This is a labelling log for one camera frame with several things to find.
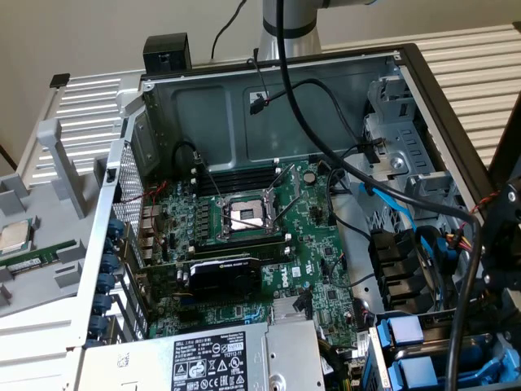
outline power supply label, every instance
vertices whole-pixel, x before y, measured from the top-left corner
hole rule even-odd
[[[175,342],[172,391],[247,391],[245,333]]]

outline green circuit board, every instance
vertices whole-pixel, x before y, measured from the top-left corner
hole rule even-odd
[[[300,182],[300,198],[278,222],[284,234],[291,235],[291,241],[212,253],[214,257],[243,255],[268,260],[262,266],[261,290],[247,300],[239,297],[218,302],[197,301],[179,290],[176,283],[175,274],[179,265],[208,257],[207,254],[189,254],[191,239],[201,244],[220,241],[221,209],[216,205],[218,198],[192,198],[190,192],[184,191],[185,182],[181,186],[174,183],[162,193],[163,198],[155,200],[155,204],[162,205],[168,214],[159,234],[168,238],[173,233],[176,244],[175,249],[169,249],[166,261],[160,246],[156,245],[149,266],[143,270],[154,289],[153,296],[157,303],[149,337],[171,336],[218,324],[270,321],[275,299],[294,297],[296,300],[304,290],[311,288],[313,319],[317,329],[318,326],[322,328],[331,344],[351,345],[356,340],[356,327],[346,322],[345,318],[347,312],[352,313],[352,293],[348,289],[336,288],[328,275],[323,275],[321,268],[321,259],[331,268],[343,253],[338,227],[328,222],[326,175],[319,175],[317,164],[306,160],[285,162],[279,167],[284,169],[290,164],[295,165],[293,173],[298,178],[288,174],[275,187],[275,195],[278,210],[283,209],[295,198],[294,181]],[[313,185],[304,183],[304,173],[309,172],[316,176]],[[333,280],[349,284],[347,273],[341,266],[336,267]]]

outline white wall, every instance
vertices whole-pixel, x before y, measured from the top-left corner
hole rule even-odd
[[[194,61],[239,0],[0,0],[0,143],[18,160],[52,75],[142,68],[150,35],[188,32]],[[217,44],[217,58],[251,53],[261,0],[249,0]],[[468,29],[521,20],[521,0],[379,0],[320,11],[322,44]]]

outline metal arm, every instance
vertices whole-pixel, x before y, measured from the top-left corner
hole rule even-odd
[[[317,31],[319,8],[371,4],[374,0],[285,0],[284,40],[287,57],[316,55],[322,52]],[[278,59],[275,37],[277,0],[263,0],[263,30],[260,37],[259,60]]]

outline motherboard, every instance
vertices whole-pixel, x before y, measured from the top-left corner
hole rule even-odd
[[[191,180],[156,185],[142,213],[147,266],[136,275],[154,303],[149,337],[297,314],[331,344],[352,346],[353,298],[343,288],[328,173],[298,160],[212,176],[194,170]]]

